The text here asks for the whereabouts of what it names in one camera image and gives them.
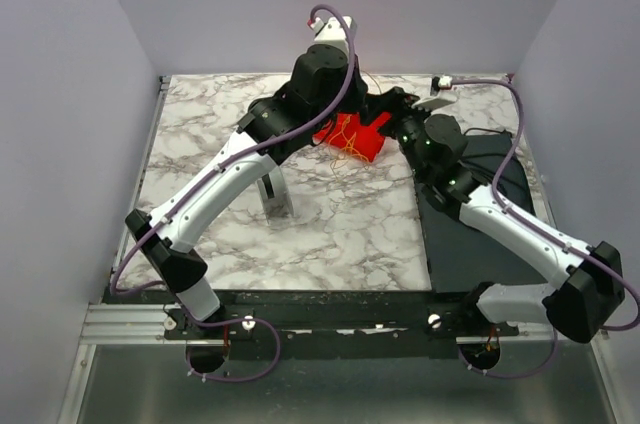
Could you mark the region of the white plastic cable spool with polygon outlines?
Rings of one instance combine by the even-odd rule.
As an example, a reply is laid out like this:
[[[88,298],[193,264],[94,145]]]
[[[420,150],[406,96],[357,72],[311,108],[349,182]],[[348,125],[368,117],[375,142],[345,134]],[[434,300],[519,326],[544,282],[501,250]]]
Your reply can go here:
[[[256,181],[262,208],[268,220],[294,216],[294,207],[284,174],[276,166]]]

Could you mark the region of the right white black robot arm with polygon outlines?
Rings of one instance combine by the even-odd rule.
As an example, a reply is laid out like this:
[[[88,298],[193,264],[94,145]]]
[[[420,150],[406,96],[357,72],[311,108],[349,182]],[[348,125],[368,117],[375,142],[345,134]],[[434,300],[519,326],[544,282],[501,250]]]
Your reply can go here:
[[[399,87],[368,95],[360,110],[370,125],[382,113],[382,135],[395,139],[426,202],[492,238],[544,278],[536,285],[482,283],[467,300],[489,323],[549,324],[588,343],[620,306],[621,256],[607,242],[592,246],[538,220],[495,190],[462,161],[468,139],[455,118],[432,114]]]

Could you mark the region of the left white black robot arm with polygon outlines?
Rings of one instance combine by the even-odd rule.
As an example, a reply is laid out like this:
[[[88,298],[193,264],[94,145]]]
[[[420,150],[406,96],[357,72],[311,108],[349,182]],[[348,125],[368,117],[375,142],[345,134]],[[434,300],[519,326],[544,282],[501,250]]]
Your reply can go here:
[[[314,142],[339,112],[358,112],[367,87],[350,43],[315,43],[301,54],[290,79],[254,100],[215,157],[181,190],[149,213],[132,210],[125,225],[161,284],[198,321],[221,301],[207,282],[195,246],[203,232],[247,187],[271,176]]]

